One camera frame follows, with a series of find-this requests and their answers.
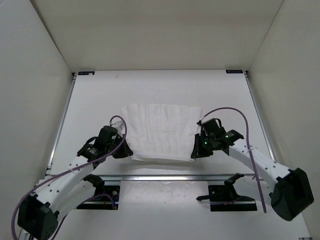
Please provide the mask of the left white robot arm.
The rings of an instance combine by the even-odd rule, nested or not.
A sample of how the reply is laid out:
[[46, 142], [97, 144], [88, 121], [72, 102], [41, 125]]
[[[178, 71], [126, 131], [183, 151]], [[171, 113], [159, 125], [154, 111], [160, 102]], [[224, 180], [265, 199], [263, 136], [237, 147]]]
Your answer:
[[104, 181], [92, 172], [108, 157], [133, 155], [127, 142], [125, 120], [111, 120], [97, 136], [89, 138], [67, 170], [44, 180], [23, 196], [11, 222], [37, 240], [54, 239], [67, 214], [89, 199], [104, 195]]

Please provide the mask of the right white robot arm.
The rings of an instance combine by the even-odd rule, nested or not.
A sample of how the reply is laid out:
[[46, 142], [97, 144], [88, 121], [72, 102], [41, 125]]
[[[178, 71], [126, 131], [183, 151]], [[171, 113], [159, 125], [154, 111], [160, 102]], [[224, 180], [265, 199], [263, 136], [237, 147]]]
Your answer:
[[314, 202], [308, 176], [302, 169], [290, 169], [275, 162], [253, 148], [236, 130], [226, 131], [218, 118], [199, 120], [197, 125], [200, 132], [195, 135], [191, 158], [206, 158], [215, 151], [222, 151], [240, 161], [265, 182], [258, 195], [282, 219], [293, 220]]

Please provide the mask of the white pleated skirt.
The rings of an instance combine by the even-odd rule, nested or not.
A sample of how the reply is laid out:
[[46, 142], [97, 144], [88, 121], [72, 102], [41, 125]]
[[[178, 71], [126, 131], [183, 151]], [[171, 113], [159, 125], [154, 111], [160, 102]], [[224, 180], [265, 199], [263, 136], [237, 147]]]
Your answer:
[[133, 160], [189, 162], [194, 148], [198, 106], [175, 104], [130, 104], [120, 110], [126, 122], [126, 142]]

